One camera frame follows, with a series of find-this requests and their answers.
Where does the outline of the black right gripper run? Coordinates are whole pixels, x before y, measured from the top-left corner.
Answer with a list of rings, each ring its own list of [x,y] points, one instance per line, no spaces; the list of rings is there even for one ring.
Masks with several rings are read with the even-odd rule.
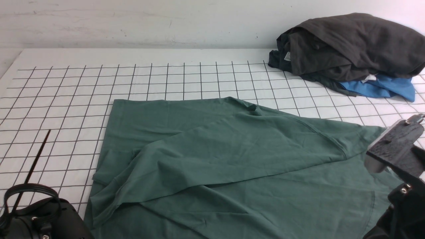
[[[417,146],[396,149],[393,146],[373,146],[367,151],[375,164],[390,168],[402,184],[388,194],[390,206],[378,219],[365,239],[423,239],[425,237],[424,150]]]

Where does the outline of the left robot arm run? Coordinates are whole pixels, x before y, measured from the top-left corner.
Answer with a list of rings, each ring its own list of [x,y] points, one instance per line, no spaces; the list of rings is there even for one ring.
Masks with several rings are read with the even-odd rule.
[[[46,198],[17,210],[2,239],[93,239],[75,208],[64,199]]]

